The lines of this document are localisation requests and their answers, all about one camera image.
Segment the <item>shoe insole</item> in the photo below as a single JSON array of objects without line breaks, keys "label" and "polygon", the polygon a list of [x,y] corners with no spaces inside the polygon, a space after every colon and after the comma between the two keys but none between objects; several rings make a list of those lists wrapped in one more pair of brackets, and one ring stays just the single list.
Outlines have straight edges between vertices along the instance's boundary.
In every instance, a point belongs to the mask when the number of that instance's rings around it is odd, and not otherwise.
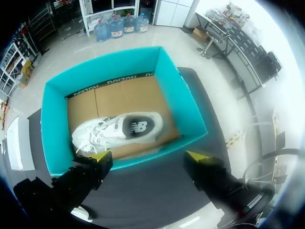
[{"label": "shoe insole", "polygon": [[154,128],[154,121],[146,116],[129,116],[124,119],[123,133],[126,139],[142,137],[151,132]]}]

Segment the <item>white sneaker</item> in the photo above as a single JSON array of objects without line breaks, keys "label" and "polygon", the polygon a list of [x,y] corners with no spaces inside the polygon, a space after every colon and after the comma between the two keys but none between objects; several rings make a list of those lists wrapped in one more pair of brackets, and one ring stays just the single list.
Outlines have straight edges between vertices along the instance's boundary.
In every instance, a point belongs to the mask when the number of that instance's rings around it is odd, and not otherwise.
[{"label": "white sneaker", "polygon": [[84,122],[72,134],[76,153],[98,153],[131,143],[155,142],[163,127],[157,112],[134,112]]}]

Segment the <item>white cabinet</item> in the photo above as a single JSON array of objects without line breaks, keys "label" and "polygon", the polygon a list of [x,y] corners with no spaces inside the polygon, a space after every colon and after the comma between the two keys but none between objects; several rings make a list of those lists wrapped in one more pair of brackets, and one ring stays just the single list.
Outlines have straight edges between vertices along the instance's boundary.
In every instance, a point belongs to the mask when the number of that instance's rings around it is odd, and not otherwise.
[{"label": "white cabinet", "polygon": [[176,4],[178,3],[178,0],[166,0],[166,1],[176,3]]},{"label": "white cabinet", "polygon": [[189,11],[189,7],[178,4],[173,15],[171,26],[182,28]]},{"label": "white cabinet", "polygon": [[166,25],[182,28],[192,3],[193,0],[160,1],[158,5],[156,25]]},{"label": "white cabinet", "polygon": [[173,15],[176,10],[176,5],[177,4],[175,3],[161,1],[156,24],[170,26],[172,23]]},{"label": "white cabinet", "polygon": [[193,0],[179,0],[178,4],[183,6],[191,7],[193,3]]}]

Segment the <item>cardboard box bottom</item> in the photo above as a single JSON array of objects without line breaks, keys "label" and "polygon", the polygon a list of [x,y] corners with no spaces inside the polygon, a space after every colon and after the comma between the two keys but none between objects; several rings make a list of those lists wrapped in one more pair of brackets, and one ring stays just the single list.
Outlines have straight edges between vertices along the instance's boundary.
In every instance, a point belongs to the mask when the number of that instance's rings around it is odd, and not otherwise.
[{"label": "cardboard box bottom", "polygon": [[209,35],[207,35],[205,32],[202,30],[195,28],[193,31],[193,37],[195,40],[203,43],[208,43],[210,41]]},{"label": "cardboard box bottom", "polygon": [[70,135],[83,122],[98,117],[116,117],[130,112],[158,112],[161,115],[163,129],[156,142],[110,148],[112,157],[116,159],[153,153],[156,147],[179,137],[154,76],[126,80],[84,92],[68,99],[67,110]]},{"label": "cardboard box bottom", "polygon": [[26,74],[26,73],[23,73],[23,77],[20,80],[21,83],[18,86],[21,87],[21,88],[26,88],[26,86],[29,83],[29,80],[30,80],[30,76],[28,74]]}]

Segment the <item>metal shelving rack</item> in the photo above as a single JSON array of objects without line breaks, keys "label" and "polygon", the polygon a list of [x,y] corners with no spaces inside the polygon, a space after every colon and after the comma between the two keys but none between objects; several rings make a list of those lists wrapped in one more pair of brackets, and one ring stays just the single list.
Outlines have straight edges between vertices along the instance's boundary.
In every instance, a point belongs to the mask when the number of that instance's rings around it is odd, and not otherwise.
[{"label": "metal shelving rack", "polygon": [[47,3],[33,18],[29,18],[29,27],[37,42],[56,31]]},{"label": "metal shelving rack", "polygon": [[12,42],[0,63],[0,91],[10,97],[16,88],[16,78],[21,71],[22,62],[27,61],[27,57],[22,52],[22,46],[18,47],[16,40]]}]

